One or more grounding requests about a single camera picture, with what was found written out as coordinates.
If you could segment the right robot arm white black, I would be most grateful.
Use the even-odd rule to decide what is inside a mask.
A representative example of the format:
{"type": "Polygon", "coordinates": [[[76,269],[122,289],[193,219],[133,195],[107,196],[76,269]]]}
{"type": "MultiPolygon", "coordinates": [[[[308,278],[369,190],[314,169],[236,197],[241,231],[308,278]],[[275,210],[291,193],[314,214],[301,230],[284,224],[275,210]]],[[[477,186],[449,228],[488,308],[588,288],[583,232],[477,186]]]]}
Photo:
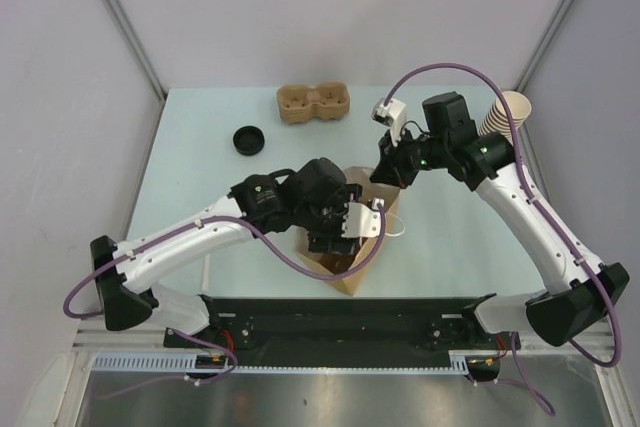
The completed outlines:
{"type": "Polygon", "coordinates": [[[387,130],[370,180],[405,189],[421,171],[444,169],[476,193],[506,223],[537,268],[544,288],[516,296],[488,295],[461,323],[463,340],[484,348],[503,331],[532,331],[562,346],[603,319],[629,283],[619,263],[605,264],[569,231],[500,133],[479,135],[462,95],[422,103],[427,131],[413,136],[403,102],[381,101],[372,112],[387,130]]]}

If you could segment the single brown pulp carrier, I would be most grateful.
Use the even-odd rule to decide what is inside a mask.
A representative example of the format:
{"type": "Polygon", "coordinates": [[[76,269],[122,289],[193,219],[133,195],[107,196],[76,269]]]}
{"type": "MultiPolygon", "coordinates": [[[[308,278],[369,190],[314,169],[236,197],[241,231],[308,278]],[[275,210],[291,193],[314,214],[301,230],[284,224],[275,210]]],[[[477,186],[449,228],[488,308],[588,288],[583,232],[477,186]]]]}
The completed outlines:
{"type": "Polygon", "coordinates": [[[355,255],[326,253],[319,258],[318,262],[331,274],[337,275],[348,271],[355,260],[355,255]]]}

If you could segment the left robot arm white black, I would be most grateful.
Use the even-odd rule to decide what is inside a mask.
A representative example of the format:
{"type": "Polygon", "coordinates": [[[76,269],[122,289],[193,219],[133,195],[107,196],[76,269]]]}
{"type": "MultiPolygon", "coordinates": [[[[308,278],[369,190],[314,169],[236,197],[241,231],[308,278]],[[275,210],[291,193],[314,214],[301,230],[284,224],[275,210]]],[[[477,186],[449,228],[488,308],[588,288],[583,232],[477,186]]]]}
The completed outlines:
{"type": "Polygon", "coordinates": [[[312,247],[349,254],[353,242],[343,223],[362,191],[330,160],[313,159],[297,171],[251,175],[201,212],[146,238],[94,239],[90,251],[106,329],[149,322],[187,334],[199,346],[214,344],[221,323],[205,297],[165,287],[161,279],[216,249],[292,227],[306,230],[312,247]]]}

